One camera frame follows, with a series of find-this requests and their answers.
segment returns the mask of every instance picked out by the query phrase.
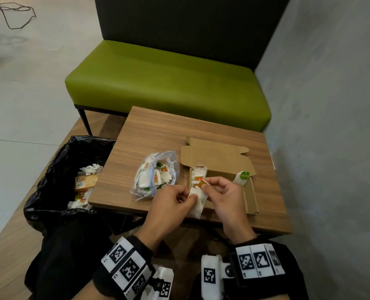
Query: hand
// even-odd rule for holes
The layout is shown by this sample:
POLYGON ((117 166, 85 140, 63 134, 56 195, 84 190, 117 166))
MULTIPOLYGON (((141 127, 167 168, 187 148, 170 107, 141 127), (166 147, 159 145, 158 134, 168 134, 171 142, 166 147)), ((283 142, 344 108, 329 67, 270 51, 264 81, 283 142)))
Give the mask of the hand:
POLYGON ((204 178, 203 192, 211 198, 225 234, 239 244, 256 238, 247 220, 242 187, 223 177, 204 178))
POLYGON ((189 196, 183 185, 167 185, 157 190, 146 220, 135 236, 152 251, 161 240, 181 225, 197 202, 197 195, 189 196))

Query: wood grain tabletop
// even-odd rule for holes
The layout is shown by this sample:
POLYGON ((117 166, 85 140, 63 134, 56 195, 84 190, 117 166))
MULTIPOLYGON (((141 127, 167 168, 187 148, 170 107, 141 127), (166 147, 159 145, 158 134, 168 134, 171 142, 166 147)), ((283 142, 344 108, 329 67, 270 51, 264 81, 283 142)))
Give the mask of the wood grain tabletop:
MULTIPOLYGON (((95 207, 147 213, 151 199, 135 201, 130 189, 142 159, 154 152, 174 150, 181 159, 185 136, 249 148, 257 175, 253 178, 258 215, 249 215, 252 227, 275 234, 292 232, 285 204, 263 133, 182 117, 133 106, 97 181, 89 203, 95 207)), ((178 183, 188 184, 189 169, 181 165, 178 183)), ((213 210, 202 220, 219 222, 213 210)))

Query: gray concrete wall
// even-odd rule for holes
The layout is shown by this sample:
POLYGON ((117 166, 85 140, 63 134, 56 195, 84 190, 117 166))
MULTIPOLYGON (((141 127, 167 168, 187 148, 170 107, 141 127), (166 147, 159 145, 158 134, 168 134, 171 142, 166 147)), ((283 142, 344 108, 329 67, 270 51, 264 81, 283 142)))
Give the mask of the gray concrete wall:
POLYGON ((256 75, 311 299, 370 299, 370 0, 291 0, 256 75))

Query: black sleeve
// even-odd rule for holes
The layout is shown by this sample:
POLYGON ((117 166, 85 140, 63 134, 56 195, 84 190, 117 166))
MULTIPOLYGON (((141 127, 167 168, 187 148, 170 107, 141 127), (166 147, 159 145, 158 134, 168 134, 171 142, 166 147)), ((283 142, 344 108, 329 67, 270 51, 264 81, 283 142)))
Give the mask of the black sleeve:
POLYGON ((291 300, 308 299, 303 273, 288 247, 263 237, 238 244, 236 247, 264 243, 272 244, 285 274, 243 279, 238 256, 234 251, 230 254, 230 260, 235 268, 236 280, 224 280, 225 293, 231 299, 265 299, 281 294, 288 294, 291 300))
MULTIPOLYGON (((152 271, 152 274, 150 276, 152 277, 152 275, 155 272, 154 268, 150 264, 153 252, 135 236, 129 236, 127 240, 133 245, 134 247, 133 250, 137 251, 142 256, 142 258, 146 261, 147 267, 149 267, 152 271)), ((108 272, 107 269, 103 265, 100 265, 99 268, 96 270, 96 272, 94 272, 93 277, 92 277, 95 287, 101 294, 107 297, 114 297, 119 300, 127 300, 127 297, 125 296, 124 291, 112 279, 112 275, 113 274, 108 272)), ((135 299, 140 298, 140 295, 142 295, 142 291, 144 290, 146 286, 147 280, 148 278, 146 279, 145 282, 142 282, 141 288, 136 290, 137 296, 135 297, 135 299)))

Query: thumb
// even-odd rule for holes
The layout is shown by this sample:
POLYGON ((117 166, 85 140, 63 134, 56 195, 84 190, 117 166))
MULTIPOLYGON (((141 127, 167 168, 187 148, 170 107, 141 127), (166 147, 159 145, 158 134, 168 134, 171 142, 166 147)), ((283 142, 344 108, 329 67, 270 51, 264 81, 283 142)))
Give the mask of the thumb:
POLYGON ((197 195, 192 194, 186 199, 184 203, 180 204, 181 208, 184 210, 185 215, 187 215, 191 211, 191 209, 196 205, 197 199, 198 199, 197 195))
POLYGON ((210 184, 203 184, 202 185, 203 192, 211 198, 211 201, 215 203, 221 194, 210 184))

